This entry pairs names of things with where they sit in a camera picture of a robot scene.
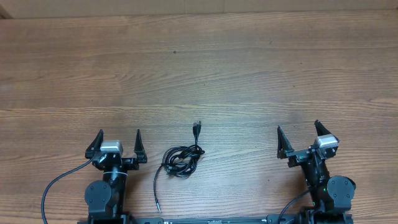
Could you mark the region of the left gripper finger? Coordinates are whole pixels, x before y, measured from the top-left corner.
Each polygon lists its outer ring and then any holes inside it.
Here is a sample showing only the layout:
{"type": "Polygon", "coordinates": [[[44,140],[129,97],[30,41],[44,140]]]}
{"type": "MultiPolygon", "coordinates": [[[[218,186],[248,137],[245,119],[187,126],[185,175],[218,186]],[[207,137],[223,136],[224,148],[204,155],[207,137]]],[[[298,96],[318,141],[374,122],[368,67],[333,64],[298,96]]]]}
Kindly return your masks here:
{"type": "Polygon", "coordinates": [[[94,155],[100,151],[100,147],[103,142],[104,131],[102,129],[99,130],[93,142],[88,146],[85,151],[85,158],[92,159],[94,155]]]}
{"type": "Polygon", "coordinates": [[[147,154],[145,152],[145,149],[144,149],[144,146],[142,143],[140,129],[137,129],[136,141],[135,141],[135,145],[134,145],[134,153],[136,154],[137,163],[139,163],[139,164],[147,163],[147,154]]]}

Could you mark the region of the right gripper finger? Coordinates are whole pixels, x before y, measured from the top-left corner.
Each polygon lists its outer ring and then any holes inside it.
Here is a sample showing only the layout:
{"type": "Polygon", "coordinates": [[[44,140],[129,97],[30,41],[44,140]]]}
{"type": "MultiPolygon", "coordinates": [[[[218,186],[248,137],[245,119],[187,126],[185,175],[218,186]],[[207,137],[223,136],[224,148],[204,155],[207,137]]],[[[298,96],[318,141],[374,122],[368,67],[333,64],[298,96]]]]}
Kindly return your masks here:
{"type": "Polygon", "coordinates": [[[326,127],[324,127],[324,125],[322,125],[322,123],[319,120],[316,120],[314,122],[316,131],[317,131],[317,136],[324,136],[324,135],[328,135],[331,134],[331,132],[329,130],[327,130],[326,127]]]}
{"type": "Polygon", "coordinates": [[[277,137],[278,137],[278,145],[277,145],[277,157],[279,159],[285,159],[288,157],[288,153],[294,152],[293,147],[291,146],[289,140],[287,139],[285,133],[282,130],[281,126],[277,128],[277,137]]]}

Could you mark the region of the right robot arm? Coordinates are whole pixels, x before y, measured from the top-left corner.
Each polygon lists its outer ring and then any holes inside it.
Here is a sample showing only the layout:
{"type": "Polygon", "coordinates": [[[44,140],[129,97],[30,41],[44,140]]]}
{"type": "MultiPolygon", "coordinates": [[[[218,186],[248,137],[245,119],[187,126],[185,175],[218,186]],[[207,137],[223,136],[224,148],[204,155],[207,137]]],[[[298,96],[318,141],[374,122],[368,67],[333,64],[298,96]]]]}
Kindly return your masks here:
{"type": "Polygon", "coordinates": [[[331,176],[326,160],[336,155],[340,140],[327,130],[319,120],[314,122],[317,137],[307,149],[296,151],[282,127],[277,128],[277,157],[288,159],[289,167],[300,166],[307,190],[290,201],[279,213],[277,223],[353,223],[351,201],[356,190],[355,182],[345,176],[331,176]],[[296,215],[286,215],[287,209],[306,194],[313,205],[302,207],[296,215]]]}

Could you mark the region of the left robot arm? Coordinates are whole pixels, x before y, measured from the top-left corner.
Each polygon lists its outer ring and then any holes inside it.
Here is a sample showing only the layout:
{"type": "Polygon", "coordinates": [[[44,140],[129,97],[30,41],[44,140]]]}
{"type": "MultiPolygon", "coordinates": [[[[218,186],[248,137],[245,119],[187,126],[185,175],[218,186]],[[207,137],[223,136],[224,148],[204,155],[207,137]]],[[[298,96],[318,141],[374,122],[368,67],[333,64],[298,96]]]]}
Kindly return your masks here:
{"type": "Polygon", "coordinates": [[[137,130],[134,145],[136,157],[123,157],[120,140],[104,140],[100,130],[85,151],[85,157],[94,167],[103,172],[101,180],[92,182],[85,190],[88,205],[87,223],[131,224],[134,218],[124,210],[127,175],[130,170],[139,170],[147,162],[141,132],[137,130]]]}

